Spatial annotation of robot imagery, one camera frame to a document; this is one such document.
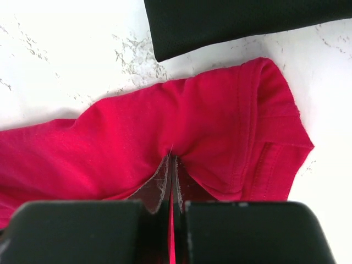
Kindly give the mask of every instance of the white marble surface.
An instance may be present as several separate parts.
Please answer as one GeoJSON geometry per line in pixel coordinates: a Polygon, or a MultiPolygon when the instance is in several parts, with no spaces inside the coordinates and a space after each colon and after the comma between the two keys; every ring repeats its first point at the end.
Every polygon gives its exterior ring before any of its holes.
{"type": "Polygon", "coordinates": [[[318,216],[337,263],[352,263],[352,20],[247,37],[157,63],[143,1],[118,2],[104,10],[90,4],[85,14],[73,12],[80,10],[75,1],[65,2],[71,9],[56,3],[50,14],[0,14],[0,129],[76,117],[101,97],[269,57],[316,145],[290,200],[318,216]],[[101,13],[87,14],[94,10],[101,13]]]}

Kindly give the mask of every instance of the seam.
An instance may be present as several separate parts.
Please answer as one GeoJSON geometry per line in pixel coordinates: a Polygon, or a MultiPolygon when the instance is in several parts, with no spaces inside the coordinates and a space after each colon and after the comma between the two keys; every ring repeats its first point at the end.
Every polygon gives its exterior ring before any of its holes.
{"type": "Polygon", "coordinates": [[[249,162],[250,162],[250,159],[249,159],[249,146],[251,145],[250,143],[250,135],[251,135],[251,132],[253,130],[253,127],[252,127],[252,98],[253,98],[253,93],[254,92],[257,92],[257,89],[253,89],[253,81],[254,81],[254,78],[253,78],[253,75],[254,75],[254,71],[255,71],[255,66],[253,66],[253,69],[251,71],[251,74],[250,74],[250,79],[251,79],[251,85],[250,85],[250,89],[251,89],[251,94],[250,94],[250,107],[249,107],[249,132],[248,132],[248,137],[247,137],[247,147],[246,147],[246,153],[245,153],[245,166],[242,168],[242,171],[241,171],[241,174],[240,174],[240,184],[241,186],[243,186],[243,183],[244,183],[244,171],[246,170],[246,168],[248,167],[249,165],[249,162]]]}
{"type": "Polygon", "coordinates": [[[299,117],[298,114],[296,115],[262,115],[258,118],[263,119],[263,118],[285,118],[285,117],[299,117]]]}
{"type": "MultiPolygon", "coordinates": [[[[237,79],[236,79],[236,84],[239,85],[239,76],[240,76],[240,71],[242,69],[242,65],[239,67],[239,70],[237,71],[237,79]]],[[[239,131],[241,131],[241,115],[240,115],[240,100],[239,100],[239,89],[236,91],[236,100],[237,100],[237,112],[238,114],[238,123],[239,123],[239,131]]],[[[231,166],[231,183],[230,186],[227,188],[227,193],[233,189],[234,181],[236,175],[234,174],[234,167],[235,167],[235,157],[232,160],[232,166],[231,166]]]]}
{"type": "Polygon", "coordinates": [[[264,157],[265,157],[266,153],[268,152],[269,145],[270,145],[270,143],[265,143],[264,147],[262,149],[262,152],[260,153],[260,158],[259,158],[258,164],[257,164],[255,172],[254,172],[253,183],[252,183],[252,187],[251,187],[250,201],[253,200],[255,189],[258,185],[258,178],[259,178],[260,170],[263,165],[264,157]]]}
{"type": "Polygon", "coordinates": [[[265,193],[264,193],[264,196],[263,196],[264,200],[266,200],[266,196],[267,196],[269,187],[271,187],[273,185],[272,184],[272,178],[273,178],[272,175],[273,175],[273,171],[274,171],[274,166],[276,165],[277,159],[278,159],[279,155],[281,154],[282,149],[283,149],[283,146],[280,146],[280,148],[277,150],[277,153],[276,153],[275,158],[273,160],[273,163],[271,165],[270,173],[269,173],[269,176],[268,176],[268,181],[267,181],[266,188],[265,188],[265,193]]]}

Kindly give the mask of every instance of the t-shirt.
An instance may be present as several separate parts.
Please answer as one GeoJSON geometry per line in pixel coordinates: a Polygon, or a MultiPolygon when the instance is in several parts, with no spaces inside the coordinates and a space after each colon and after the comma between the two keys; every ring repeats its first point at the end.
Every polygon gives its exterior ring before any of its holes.
{"type": "Polygon", "coordinates": [[[163,157],[220,201],[284,201],[313,149],[269,59],[104,98],[77,119],[0,132],[0,228],[35,200],[120,200],[163,157]]]}

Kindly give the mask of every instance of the folded shirt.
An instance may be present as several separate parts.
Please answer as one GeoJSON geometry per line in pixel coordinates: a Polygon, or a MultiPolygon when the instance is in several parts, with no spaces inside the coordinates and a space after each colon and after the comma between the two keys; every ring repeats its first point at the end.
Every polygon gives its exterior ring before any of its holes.
{"type": "Polygon", "coordinates": [[[27,201],[126,199],[170,153],[218,200],[284,201],[313,147],[269,59],[156,84],[0,131],[0,228],[27,201]]]}
{"type": "Polygon", "coordinates": [[[351,0],[144,0],[158,62],[245,36],[352,18],[351,0]]]}

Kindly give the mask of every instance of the black cloth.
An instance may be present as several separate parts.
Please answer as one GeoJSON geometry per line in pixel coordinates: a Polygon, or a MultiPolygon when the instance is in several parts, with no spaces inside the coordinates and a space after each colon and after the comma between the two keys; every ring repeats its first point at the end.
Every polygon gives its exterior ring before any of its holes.
{"type": "Polygon", "coordinates": [[[158,62],[245,36],[352,18],[352,0],[144,0],[158,62]]]}

